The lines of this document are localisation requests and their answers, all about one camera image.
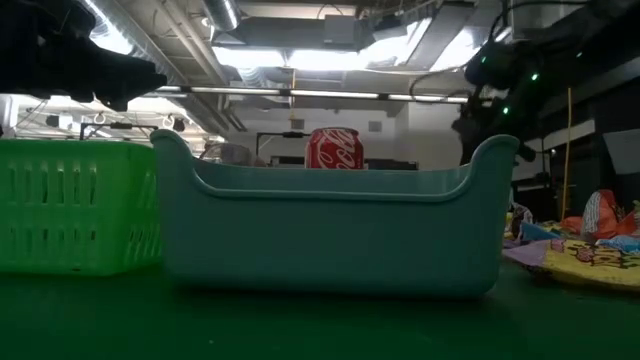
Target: coca-cola logo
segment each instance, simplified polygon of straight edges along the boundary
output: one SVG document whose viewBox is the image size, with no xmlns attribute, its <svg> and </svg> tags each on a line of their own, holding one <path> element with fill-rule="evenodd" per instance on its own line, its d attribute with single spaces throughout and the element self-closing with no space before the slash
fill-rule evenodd
<svg viewBox="0 0 640 360">
<path fill-rule="evenodd" d="M 338 159 L 334 159 L 331 154 L 322 151 L 323 144 L 325 142 L 335 144 L 339 147 L 336 151 Z M 333 168 L 337 169 L 353 169 L 356 165 L 356 161 L 353 158 L 356 150 L 356 138 L 348 130 L 345 129 L 324 129 L 322 130 L 321 137 L 316 143 L 316 150 L 318 154 L 318 163 L 323 169 L 329 169 L 330 165 L 336 162 Z"/>
</svg>

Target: plastic bin rim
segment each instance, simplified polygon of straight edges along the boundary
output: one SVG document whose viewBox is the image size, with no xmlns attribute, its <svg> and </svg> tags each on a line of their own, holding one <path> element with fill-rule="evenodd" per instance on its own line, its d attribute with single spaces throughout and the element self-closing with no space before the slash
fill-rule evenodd
<svg viewBox="0 0 640 360">
<path fill-rule="evenodd" d="M 519 140 L 510 135 L 495 135 L 487 140 L 483 141 L 480 146 L 474 151 L 473 156 L 469 164 L 469 172 L 465 179 L 455 189 L 442 193 L 442 194 L 392 194 L 392 193 L 360 193 L 360 192 L 339 192 L 339 191 L 289 191 L 289 190 L 238 190 L 238 189 L 221 189 L 213 187 L 198 175 L 193 164 L 193 156 L 187 144 L 182 138 L 171 130 L 156 130 L 151 134 L 151 143 L 154 144 L 161 139 L 169 139 L 178 144 L 182 149 L 184 161 L 189 165 L 190 177 L 196 185 L 196 187 L 209 195 L 224 197 L 224 198 L 280 198 L 280 199 L 292 199 L 292 200 L 354 200 L 354 201 L 400 201 L 400 202 L 444 202 L 452 200 L 458 197 L 471 186 L 473 178 L 477 173 L 477 160 L 482 157 L 490 148 L 505 144 L 513 148 L 514 154 L 518 147 Z M 224 164 L 211 164 L 211 166 L 225 167 L 234 165 Z"/>
</svg>

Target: coca-cola can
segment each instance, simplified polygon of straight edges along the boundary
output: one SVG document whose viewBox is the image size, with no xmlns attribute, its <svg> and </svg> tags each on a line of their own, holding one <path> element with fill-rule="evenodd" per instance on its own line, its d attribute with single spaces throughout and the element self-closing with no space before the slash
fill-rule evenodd
<svg viewBox="0 0 640 360">
<path fill-rule="evenodd" d="M 362 169 L 364 150 L 358 132 L 349 128 L 316 129 L 307 143 L 305 167 Z"/>
</svg>

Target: green table surface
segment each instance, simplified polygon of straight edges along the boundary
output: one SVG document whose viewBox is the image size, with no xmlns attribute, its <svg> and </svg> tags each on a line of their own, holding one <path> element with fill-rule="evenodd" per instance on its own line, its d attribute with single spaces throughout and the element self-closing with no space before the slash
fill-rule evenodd
<svg viewBox="0 0 640 360">
<path fill-rule="evenodd" d="M 185 291 L 160 267 L 0 275 L 2 359 L 639 359 L 640 300 L 512 264 L 479 301 Z"/>
</svg>

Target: green plastic basket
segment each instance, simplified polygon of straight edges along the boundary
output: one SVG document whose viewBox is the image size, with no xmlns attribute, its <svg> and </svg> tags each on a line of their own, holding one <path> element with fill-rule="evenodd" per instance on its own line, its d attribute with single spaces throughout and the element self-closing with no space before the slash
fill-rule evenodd
<svg viewBox="0 0 640 360">
<path fill-rule="evenodd" d="M 111 275 L 160 260 L 153 150 L 0 141 L 0 271 Z"/>
</svg>

